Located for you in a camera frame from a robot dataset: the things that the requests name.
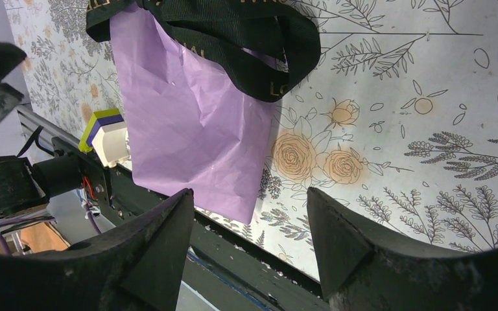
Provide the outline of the purple paper flower bouquet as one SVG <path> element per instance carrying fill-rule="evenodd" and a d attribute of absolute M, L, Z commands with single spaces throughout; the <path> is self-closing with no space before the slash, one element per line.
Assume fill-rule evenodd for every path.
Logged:
<path fill-rule="evenodd" d="M 239 91 L 224 69 L 170 38 L 136 4 L 110 20 L 132 176 L 249 224 L 269 151 L 275 105 Z"/>

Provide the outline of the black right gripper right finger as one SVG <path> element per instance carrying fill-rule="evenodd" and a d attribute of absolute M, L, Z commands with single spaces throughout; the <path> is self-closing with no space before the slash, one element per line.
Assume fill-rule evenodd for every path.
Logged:
<path fill-rule="evenodd" d="M 307 213 L 332 310 L 498 310 L 498 249 L 464 253 L 426 244 L 313 187 Z"/>

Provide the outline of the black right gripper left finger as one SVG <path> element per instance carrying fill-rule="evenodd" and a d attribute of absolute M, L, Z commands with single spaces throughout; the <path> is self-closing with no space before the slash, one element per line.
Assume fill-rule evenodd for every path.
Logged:
<path fill-rule="evenodd" d="M 194 213 L 183 189 L 66 250 L 0 255 L 0 310 L 174 310 Z"/>

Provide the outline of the black ribbon with gold letters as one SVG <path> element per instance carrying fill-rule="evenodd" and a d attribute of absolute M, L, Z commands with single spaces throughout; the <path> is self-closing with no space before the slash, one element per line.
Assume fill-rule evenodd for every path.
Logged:
<path fill-rule="evenodd" d="M 283 1 L 88 1 L 86 32 L 113 43 L 117 72 L 177 69 L 166 38 L 219 65 L 241 92 L 276 102 L 318 64 L 315 24 Z"/>

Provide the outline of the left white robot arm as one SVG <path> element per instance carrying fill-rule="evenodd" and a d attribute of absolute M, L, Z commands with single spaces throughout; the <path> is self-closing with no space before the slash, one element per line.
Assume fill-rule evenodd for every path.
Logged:
<path fill-rule="evenodd" d="M 0 123 L 23 100 L 4 78 L 25 58 L 26 53 L 12 43 L 0 42 Z M 38 127 L 16 155 L 0 156 L 0 218 L 19 216 L 43 207 L 50 198 L 78 189 L 82 183 L 78 159 L 73 155 L 31 164 L 24 153 L 38 143 Z"/>

